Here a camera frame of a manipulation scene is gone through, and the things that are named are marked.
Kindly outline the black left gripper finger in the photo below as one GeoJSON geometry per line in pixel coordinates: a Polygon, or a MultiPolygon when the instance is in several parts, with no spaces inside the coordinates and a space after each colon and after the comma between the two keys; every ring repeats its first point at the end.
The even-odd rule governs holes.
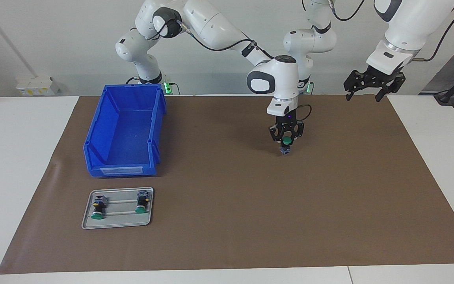
{"type": "Polygon", "coordinates": [[[380,90],[376,95],[376,102],[380,102],[385,95],[397,93],[401,86],[404,84],[406,78],[403,73],[398,73],[391,81],[381,81],[380,90]]]}
{"type": "Polygon", "coordinates": [[[344,81],[344,90],[346,92],[346,100],[350,101],[355,94],[360,90],[368,88],[368,83],[365,81],[366,74],[357,70],[353,70],[344,81]]]}

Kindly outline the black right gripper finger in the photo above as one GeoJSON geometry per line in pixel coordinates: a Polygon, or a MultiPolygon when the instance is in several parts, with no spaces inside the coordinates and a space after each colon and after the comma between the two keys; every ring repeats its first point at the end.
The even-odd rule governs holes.
{"type": "Polygon", "coordinates": [[[304,122],[295,122],[291,124],[291,139],[296,140],[298,137],[302,137],[304,133],[304,122]]]}
{"type": "Polygon", "coordinates": [[[270,126],[270,135],[274,142],[281,143],[284,132],[282,131],[281,124],[274,124],[270,126]]]}

